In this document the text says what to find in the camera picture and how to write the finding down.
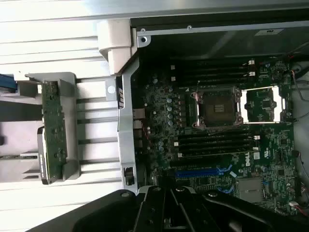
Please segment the silver chipset heatsink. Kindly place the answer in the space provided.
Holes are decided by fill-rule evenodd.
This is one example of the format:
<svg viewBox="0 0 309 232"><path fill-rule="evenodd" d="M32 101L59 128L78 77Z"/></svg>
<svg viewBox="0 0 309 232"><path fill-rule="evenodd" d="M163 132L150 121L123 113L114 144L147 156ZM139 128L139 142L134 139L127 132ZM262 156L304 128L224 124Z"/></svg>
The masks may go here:
<svg viewBox="0 0 309 232"><path fill-rule="evenodd" d="M263 199L261 178L242 178L239 180L239 197L250 203L259 203Z"/></svg>

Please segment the blue expansion slot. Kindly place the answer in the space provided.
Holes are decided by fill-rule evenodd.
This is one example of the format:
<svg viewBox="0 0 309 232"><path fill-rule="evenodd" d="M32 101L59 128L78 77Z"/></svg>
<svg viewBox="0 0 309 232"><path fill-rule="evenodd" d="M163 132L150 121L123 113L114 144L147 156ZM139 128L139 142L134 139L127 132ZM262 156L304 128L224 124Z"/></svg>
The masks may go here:
<svg viewBox="0 0 309 232"><path fill-rule="evenodd" d="M195 178L201 176L217 176L223 175L225 172L228 172L232 168L232 164L230 164L227 168L209 168L209 169L201 169L201 170L189 170L189 171L176 171L176 178Z"/></svg>

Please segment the black expansion slot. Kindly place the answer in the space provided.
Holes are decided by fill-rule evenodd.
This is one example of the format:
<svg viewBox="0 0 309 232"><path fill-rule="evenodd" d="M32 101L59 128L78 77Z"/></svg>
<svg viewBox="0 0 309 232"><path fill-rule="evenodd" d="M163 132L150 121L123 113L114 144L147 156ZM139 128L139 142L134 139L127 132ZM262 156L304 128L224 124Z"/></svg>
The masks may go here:
<svg viewBox="0 0 309 232"><path fill-rule="evenodd" d="M213 166L217 163L216 160L210 159L182 159L182 160L172 160L169 162L170 167L181 168L181 167L208 167Z"/></svg>

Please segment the black RAM slot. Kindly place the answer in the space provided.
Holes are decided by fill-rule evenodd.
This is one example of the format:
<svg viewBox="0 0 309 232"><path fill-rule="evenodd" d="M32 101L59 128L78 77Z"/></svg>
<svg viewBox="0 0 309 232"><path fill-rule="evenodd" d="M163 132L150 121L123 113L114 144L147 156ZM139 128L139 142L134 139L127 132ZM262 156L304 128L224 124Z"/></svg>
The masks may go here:
<svg viewBox="0 0 309 232"><path fill-rule="evenodd" d="M244 152L232 152L232 153L213 153L213 154L206 154L206 153L196 153L196 154L189 154L189 153L177 153L178 158L200 158L200 157L213 157L213 156L221 156L221 155L237 155L237 154L247 154L252 151L244 151Z"/></svg>
<svg viewBox="0 0 309 232"><path fill-rule="evenodd" d="M225 150L225 149L251 149L259 148L256 145L244 144L244 145L189 145L189 146L179 146L178 149L184 150Z"/></svg>
<svg viewBox="0 0 309 232"><path fill-rule="evenodd" d="M245 137L250 137L250 136L255 136L255 133L250 133L250 132L240 132L240 133L216 133L216 134L190 134L190 135L179 135L178 139L189 139L189 138L206 138L206 137L234 137L234 136L245 136Z"/></svg>
<svg viewBox="0 0 309 232"><path fill-rule="evenodd" d="M174 146L186 146L186 145L224 145L224 144L255 144L256 140L249 138L233 139L233 138L189 138L182 139L174 142Z"/></svg>
<svg viewBox="0 0 309 232"><path fill-rule="evenodd" d="M176 78L174 81L172 81L173 84L178 84L178 85L233 85L233 84L243 84L247 83L248 78L247 77L242 77L242 78L219 78L219 79L194 79L194 78L185 78L185 79L180 79Z"/></svg>
<svg viewBox="0 0 309 232"><path fill-rule="evenodd" d="M187 61L182 62L183 65L187 66L246 66L249 61Z"/></svg>
<svg viewBox="0 0 309 232"><path fill-rule="evenodd" d="M236 76L236 77L246 77L255 76L255 72L228 72L228 73L205 73L205 74L184 74L182 77L220 77L220 76Z"/></svg>
<svg viewBox="0 0 309 232"><path fill-rule="evenodd" d="M212 72L212 71L246 71L247 67L214 67L214 68L175 68L175 72Z"/></svg>

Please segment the green Dell motherboard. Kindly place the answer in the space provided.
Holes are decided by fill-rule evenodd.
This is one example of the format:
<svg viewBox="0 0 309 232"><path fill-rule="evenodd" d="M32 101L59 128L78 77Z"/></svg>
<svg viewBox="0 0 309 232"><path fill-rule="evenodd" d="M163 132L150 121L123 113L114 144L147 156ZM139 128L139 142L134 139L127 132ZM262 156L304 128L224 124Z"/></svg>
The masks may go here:
<svg viewBox="0 0 309 232"><path fill-rule="evenodd" d="M147 156L150 182L164 187L188 186L198 193L218 190L239 197L239 180L242 178L261 178L263 199L253 203L283 216L294 216L299 208L292 206L297 197L297 177L295 160L298 153L294 149L294 117L291 98L293 71L287 62L276 58L222 58L197 61L245 61L249 63L246 71L212 71L212 72L175 72L179 68L214 68L237 66L187 66L182 62L192 60L149 60L140 64L140 81L136 83L140 99L144 101L145 118L143 119L144 135L139 138L141 153ZM205 73L249 73L247 83L229 85L178 85L173 84L176 78L219 79L242 77L182 77L184 74ZM286 116L282 123L277 124L244 124L222 129L200 130L191 126L189 95L197 89L236 87L245 90L258 87L279 86L280 94L286 101ZM255 133L255 136L206 137L208 139L249 138L256 140L259 148L225 149L225 150L184 150L174 146L179 135L216 134L216 133ZM254 151L247 154L221 155L200 158L178 158L177 153L232 153ZM170 167L172 160L216 160L217 163L208 167ZM227 168L230 171L223 175L201 176L195 178L176 178L176 171L201 170L209 168Z"/></svg>

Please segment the open black PC case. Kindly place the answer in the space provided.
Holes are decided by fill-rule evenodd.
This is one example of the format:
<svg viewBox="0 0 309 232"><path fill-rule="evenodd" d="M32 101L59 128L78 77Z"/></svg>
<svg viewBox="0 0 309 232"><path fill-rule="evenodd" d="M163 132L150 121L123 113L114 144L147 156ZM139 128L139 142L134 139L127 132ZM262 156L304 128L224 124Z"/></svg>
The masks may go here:
<svg viewBox="0 0 309 232"><path fill-rule="evenodd" d="M140 64L149 60L205 60L222 58L276 58L290 65L291 98L294 117L294 149L297 197L292 206L299 208L296 217L309 221L309 172L297 149L295 131L309 120L309 110L294 110L294 94L309 90L309 81L301 76L309 71L309 21L244 23L242 25L141 25L140 19L108 20L99 26L108 37L100 40L101 52L108 52L109 66L118 81L118 141L124 187L139 190L150 182L147 156L141 153L139 138L144 135L144 101L136 83Z"/></svg>

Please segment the CPU socket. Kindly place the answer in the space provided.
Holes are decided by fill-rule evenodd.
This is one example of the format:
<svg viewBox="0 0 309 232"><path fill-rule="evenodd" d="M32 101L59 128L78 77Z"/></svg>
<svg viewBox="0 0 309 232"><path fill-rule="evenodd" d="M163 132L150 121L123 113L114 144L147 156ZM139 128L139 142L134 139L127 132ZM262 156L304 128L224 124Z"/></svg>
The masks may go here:
<svg viewBox="0 0 309 232"><path fill-rule="evenodd" d="M200 130L241 125L241 90L236 87L197 89L189 95L190 123Z"/></svg>

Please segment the metal socket cover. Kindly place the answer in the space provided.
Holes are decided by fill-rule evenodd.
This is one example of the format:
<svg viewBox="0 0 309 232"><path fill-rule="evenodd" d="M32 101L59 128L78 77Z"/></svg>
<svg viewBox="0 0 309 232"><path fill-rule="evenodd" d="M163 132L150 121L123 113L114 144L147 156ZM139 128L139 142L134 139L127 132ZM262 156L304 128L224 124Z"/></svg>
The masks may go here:
<svg viewBox="0 0 309 232"><path fill-rule="evenodd" d="M279 86L241 91L240 112L244 124L277 124L286 116L286 101Z"/></svg>

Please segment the grey parts rack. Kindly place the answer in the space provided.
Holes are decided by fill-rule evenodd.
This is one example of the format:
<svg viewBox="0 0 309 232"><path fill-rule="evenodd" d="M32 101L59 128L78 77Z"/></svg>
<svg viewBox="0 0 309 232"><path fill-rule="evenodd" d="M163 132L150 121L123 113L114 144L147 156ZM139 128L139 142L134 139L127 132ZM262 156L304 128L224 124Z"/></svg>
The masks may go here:
<svg viewBox="0 0 309 232"><path fill-rule="evenodd" d="M16 73L16 93L0 94L0 183L41 181L37 131L42 122L42 83L57 81L64 114L67 163L63 182L80 176L75 75L71 72Z"/></svg>

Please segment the blue disk caddy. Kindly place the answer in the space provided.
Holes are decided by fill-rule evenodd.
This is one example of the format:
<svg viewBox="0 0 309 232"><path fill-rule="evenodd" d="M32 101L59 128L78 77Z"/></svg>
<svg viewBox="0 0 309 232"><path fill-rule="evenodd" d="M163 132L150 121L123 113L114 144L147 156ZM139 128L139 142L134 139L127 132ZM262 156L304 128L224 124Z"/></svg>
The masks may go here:
<svg viewBox="0 0 309 232"><path fill-rule="evenodd" d="M17 83L13 76L0 73L0 94L16 93Z"/></svg>

